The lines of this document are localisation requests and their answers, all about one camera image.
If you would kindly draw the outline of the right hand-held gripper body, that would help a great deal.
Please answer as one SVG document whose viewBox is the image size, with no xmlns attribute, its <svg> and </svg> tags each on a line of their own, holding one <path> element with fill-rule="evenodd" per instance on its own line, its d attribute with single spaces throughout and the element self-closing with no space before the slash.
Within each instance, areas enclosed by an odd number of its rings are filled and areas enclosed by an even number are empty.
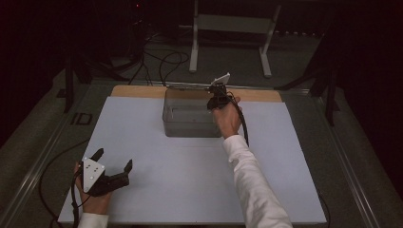
<svg viewBox="0 0 403 228">
<path fill-rule="evenodd" d="M 230 79 L 230 73 L 227 72 L 223 76 L 216 78 L 208 88 L 208 91 L 213 94 L 213 97 L 208 101 L 207 108 L 213 110 L 215 108 L 223 108 L 229 102 L 230 98 L 227 96 L 226 85 Z"/>
</svg>

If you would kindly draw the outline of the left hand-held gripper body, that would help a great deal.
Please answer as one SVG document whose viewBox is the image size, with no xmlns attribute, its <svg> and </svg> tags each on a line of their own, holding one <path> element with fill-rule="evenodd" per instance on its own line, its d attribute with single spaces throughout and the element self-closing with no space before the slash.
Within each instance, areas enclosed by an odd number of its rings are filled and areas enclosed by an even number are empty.
<svg viewBox="0 0 403 228">
<path fill-rule="evenodd" d="M 107 176 L 105 167 L 92 159 L 84 159 L 82 167 L 82 188 L 86 194 L 92 197 L 100 197 L 129 185 L 129 174 L 124 171 Z"/>
</svg>

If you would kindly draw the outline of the clear grey lidded storage box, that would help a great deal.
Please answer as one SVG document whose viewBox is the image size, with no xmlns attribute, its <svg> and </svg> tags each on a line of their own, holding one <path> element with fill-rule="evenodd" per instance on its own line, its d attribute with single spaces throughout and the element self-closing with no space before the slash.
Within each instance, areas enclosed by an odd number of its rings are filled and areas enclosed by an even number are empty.
<svg viewBox="0 0 403 228">
<path fill-rule="evenodd" d="M 163 127 L 167 137 L 219 138 L 207 104 L 213 94 L 203 86 L 169 86 L 164 93 Z"/>
</svg>

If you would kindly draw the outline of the person's right hand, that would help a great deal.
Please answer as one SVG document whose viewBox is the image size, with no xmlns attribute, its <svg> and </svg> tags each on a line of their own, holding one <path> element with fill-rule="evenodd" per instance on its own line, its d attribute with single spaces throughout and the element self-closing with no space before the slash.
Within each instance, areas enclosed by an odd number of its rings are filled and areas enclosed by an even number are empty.
<svg viewBox="0 0 403 228">
<path fill-rule="evenodd" d="M 223 108 L 215 108 L 212 113 L 221 135 L 225 139 L 239 134 L 241 120 L 234 104 L 229 103 Z"/>
</svg>

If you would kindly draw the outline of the person's left hand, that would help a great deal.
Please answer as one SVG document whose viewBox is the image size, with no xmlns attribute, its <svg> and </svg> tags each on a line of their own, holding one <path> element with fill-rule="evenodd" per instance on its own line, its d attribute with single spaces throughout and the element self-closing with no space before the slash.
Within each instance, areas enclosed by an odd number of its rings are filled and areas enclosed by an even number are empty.
<svg viewBox="0 0 403 228">
<path fill-rule="evenodd" d="M 112 192 L 106 195 L 93 198 L 86 194 L 82 189 L 82 184 L 79 178 L 75 180 L 75 185 L 79 190 L 80 198 L 83 203 L 83 212 L 97 215 L 106 215 L 112 198 Z"/>
</svg>

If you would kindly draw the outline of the white table sheet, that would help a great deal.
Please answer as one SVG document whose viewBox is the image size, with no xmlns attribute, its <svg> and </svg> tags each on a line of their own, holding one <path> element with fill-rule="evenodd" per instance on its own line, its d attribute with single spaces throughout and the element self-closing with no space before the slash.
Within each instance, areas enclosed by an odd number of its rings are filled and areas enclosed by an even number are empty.
<svg viewBox="0 0 403 228">
<path fill-rule="evenodd" d="M 323 223 L 317 190 L 284 103 L 243 102 L 249 145 L 294 224 Z M 109 220 L 121 224 L 241 224 L 232 167 L 220 138 L 169 138 L 163 100 L 109 97 L 86 148 L 108 175 L 133 163 L 114 192 Z"/>
</svg>

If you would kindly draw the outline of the black metal stand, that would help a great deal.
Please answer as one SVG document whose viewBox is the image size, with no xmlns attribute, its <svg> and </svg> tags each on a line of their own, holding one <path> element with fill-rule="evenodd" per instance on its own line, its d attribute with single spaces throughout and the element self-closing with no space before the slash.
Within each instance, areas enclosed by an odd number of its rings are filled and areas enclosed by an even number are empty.
<svg viewBox="0 0 403 228">
<path fill-rule="evenodd" d="M 311 58 L 303 74 L 294 81 L 285 85 L 278 85 L 275 90 L 289 90 L 295 86 L 314 79 L 309 93 L 312 97 L 320 97 L 324 91 L 327 91 L 325 117 L 329 125 L 334 126 L 334 108 L 336 105 L 336 76 L 340 61 L 340 43 L 339 39 L 333 37 L 330 33 L 325 34 L 317 49 Z"/>
<path fill-rule="evenodd" d="M 65 58 L 65 88 L 60 89 L 57 97 L 65 99 L 64 112 L 68 113 L 74 103 L 74 76 L 82 84 L 89 84 L 92 77 L 86 64 L 87 57 L 81 52 L 69 52 Z"/>
</svg>

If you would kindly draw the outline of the white metal stand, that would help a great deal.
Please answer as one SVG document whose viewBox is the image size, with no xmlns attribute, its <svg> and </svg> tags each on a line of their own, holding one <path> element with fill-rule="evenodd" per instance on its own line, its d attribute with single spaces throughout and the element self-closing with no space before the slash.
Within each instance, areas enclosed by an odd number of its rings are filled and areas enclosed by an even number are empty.
<svg viewBox="0 0 403 228">
<path fill-rule="evenodd" d="M 265 34 L 266 41 L 259 48 L 259 57 L 261 61 L 263 76 L 265 78 L 272 77 L 272 70 L 268 59 L 268 49 L 271 44 L 281 5 L 276 5 L 273 15 L 270 18 L 254 18 L 227 15 L 213 15 L 199 13 L 199 0 L 194 0 L 193 15 L 193 42 L 190 54 L 189 71 L 194 73 L 198 68 L 199 55 L 199 31 L 230 31 L 230 32 L 247 32 L 255 34 Z"/>
</svg>

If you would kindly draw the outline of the black floor bracket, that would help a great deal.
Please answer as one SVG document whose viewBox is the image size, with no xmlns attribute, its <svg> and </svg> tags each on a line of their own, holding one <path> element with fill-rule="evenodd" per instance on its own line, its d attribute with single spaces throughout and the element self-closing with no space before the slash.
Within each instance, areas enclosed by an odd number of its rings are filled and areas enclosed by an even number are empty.
<svg viewBox="0 0 403 228">
<path fill-rule="evenodd" d="M 71 125 L 90 125 L 93 115 L 90 113 L 76 112 L 70 121 Z"/>
</svg>

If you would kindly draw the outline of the metal frame rail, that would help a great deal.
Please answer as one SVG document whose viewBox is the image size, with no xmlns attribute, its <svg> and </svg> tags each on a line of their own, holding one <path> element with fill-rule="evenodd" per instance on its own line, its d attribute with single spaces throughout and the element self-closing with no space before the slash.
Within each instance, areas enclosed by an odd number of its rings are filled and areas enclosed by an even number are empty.
<svg viewBox="0 0 403 228">
<path fill-rule="evenodd" d="M 345 176 L 345 179 L 349 185 L 352 196 L 355 200 L 357 209 L 367 228 L 379 228 L 378 220 L 374 214 L 372 206 L 370 205 L 366 193 L 363 190 L 361 183 L 350 163 L 350 160 L 346 154 L 346 151 L 341 143 L 340 138 L 336 134 L 336 130 L 331 126 L 324 114 L 325 104 L 321 98 L 312 98 L 314 106 L 319 114 L 320 121 L 326 127 L 327 132 L 330 135 L 330 139 L 333 147 L 335 148 L 336 157 L 340 164 L 341 170 Z"/>
<path fill-rule="evenodd" d="M 53 92 L 32 109 L 0 148 L 0 228 L 11 228 L 24 208 L 39 176 L 87 88 L 73 95 L 65 113 L 65 100 Z"/>
</svg>

